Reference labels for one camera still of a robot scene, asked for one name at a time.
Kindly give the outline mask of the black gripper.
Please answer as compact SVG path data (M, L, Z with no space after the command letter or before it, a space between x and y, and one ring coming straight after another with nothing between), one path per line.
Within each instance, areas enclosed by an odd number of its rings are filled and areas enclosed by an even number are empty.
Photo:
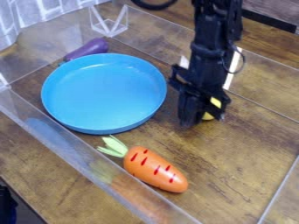
M199 124L203 114L206 121L225 119L225 108L231 99L217 78L201 76L195 71L175 64L169 82L181 93L178 116L183 127Z

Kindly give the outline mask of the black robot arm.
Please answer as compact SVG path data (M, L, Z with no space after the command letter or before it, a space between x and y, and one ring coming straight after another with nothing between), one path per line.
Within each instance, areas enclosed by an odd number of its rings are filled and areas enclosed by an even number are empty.
M173 65L170 85L179 91L181 125L199 124L206 114L221 120L231 99L223 90L242 38L243 0L193 0L195 36L190 65Z

